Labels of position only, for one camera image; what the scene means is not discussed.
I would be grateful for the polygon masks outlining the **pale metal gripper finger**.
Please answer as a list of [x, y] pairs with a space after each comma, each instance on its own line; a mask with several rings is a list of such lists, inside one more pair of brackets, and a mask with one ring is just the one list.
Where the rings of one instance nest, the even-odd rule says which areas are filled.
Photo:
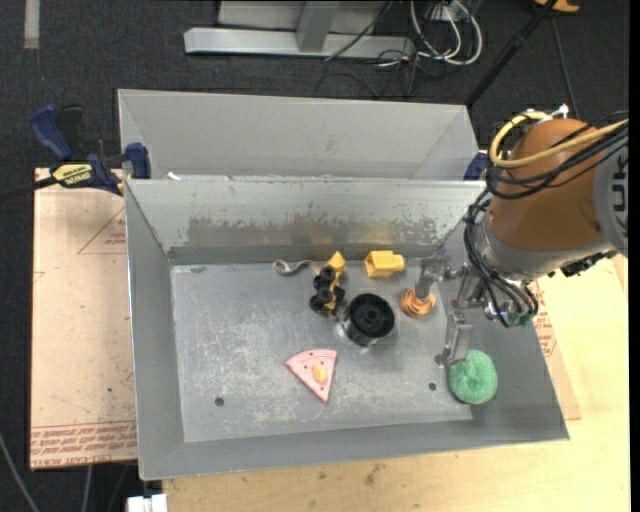
[[441, 259], [425, 258], [420, 261], [420, 272], [415, 284], [415, 296], [425, 301], [435, 283], [448, 279], [450, 267]]
[[447, 317], [445, 344], [439, 355], [440, 367], [452, 367], [467, 357], [473, 326], [462, 313], [451, 313]]

